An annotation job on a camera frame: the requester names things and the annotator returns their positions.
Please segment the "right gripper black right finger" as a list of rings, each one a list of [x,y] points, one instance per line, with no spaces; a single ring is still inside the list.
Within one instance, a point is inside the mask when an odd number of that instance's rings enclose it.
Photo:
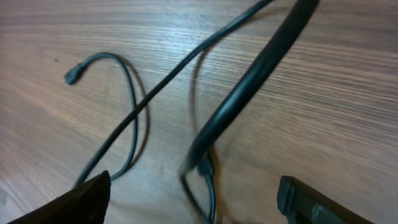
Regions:
[[[277,208],[289,224],[350,224],[371,222],[292,176],[282,176]]]

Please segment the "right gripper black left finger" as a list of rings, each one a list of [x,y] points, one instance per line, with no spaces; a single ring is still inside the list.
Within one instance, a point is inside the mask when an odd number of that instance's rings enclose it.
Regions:
[[[110,193],[110,175],[104,171],[9,224],[103,224]]]

